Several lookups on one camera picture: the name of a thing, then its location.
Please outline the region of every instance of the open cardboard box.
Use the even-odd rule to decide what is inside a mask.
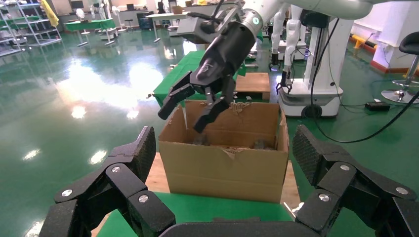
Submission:
[[[203,131],[210,146],[193,145],[193,124],[206,103],[185,101],[159,136],[171,193],[279,203],[288,163],[284,113],[273,103],[232,103]],[[252,149],[264,140],[272,150]]]

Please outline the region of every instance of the metal screw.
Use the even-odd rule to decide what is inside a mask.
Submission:
[[[329,196],[327,196],[326,194],[320,194],[319,198],[322,201],[329,201],[330,200]]]
[[[119,168],[119,166],[113,167],[112,168],[112,172],[116,173],[120,170],[121,168]]]
[[[61,193],[61,195],[63,196],[63,197],[68,197],[71,193],[73,192],[73,190],[71,190],[71,189],[67,189],[67,190],[65,190],[64,192],[62,192]]]
[[[404,195],[409,193],[406,189],[401,188],[401,187],[396,188],[396,191],[398,191],[399,193],[404,194]]]
[[[141,203],[145,203],[147,200],[148,200],[148,196],[147,195],[141,195],[138,198],[138,201],[141,202]]]
[[[349,170],[349,167],[347,165],[341,165],[340,168],[345,170],[345,171]]]

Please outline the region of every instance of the green tablecloth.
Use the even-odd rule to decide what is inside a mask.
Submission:
[[[99,29],[102,30],[108,28],[115,28],[115,22],[113,19],[106,20],[92,20],[90,22],[70,22],[65,24],[69,31],[79,31],[84,29]]]
[[[156,193],[175,214],[176,223],[211,222],[214,218],[245,220],[260,217],[261,221],[291,221],[279,204],[241,201],[180,194]],[[97,237],[136,237],[118,211],[112,212]]]
[[[168,91],[170,87],[177,82],[181,76],[186,74],[188,71],[193,71],[197,69],[199,66],[199,62],[201,61],[202,56],[204,55],[205,51],[194,51],[186,54],[182,60],[177,64],[176,67],[163,79],[162,83],[160,83],[156,89],[154,89],[154,97],[156,98],[157,102],[160,106],[163,105],[163,100],[168,95]],[[244,65],[238,70],[236,74],[234,74],[233,79],[236,80],[237,75],[244,76],[246,74],[246,68]],[[188,99],[190,100],[205,100],[205,95],[199,94],[195,92],[194,95],[190,96]]]

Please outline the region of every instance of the yellow object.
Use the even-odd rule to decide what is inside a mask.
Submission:
[[[362,44],[365,43],[365,39],[363,39],[359,36],[353,35],[352,38],[356,40],[354,48],[359,48]]]
[[[198,0],[197,5],[207,5],[207,0]]]
[[[53,27],[57,27],[59,19],[55,15],[55,13],[52,11],[51,7],[49,7],[49,4],[46,2],[46,0],[41,0],[41,5],[43,7],[43,10],[46,13],[46,16],[48,17],[49,21],[51,22],[51,25]]]

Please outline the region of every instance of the wooden board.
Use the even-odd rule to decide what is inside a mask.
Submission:
[[[237,92],[261,93],[263,100],[269,100],[271,87],[268,73],[246,73],[246,76],[237,76]]]

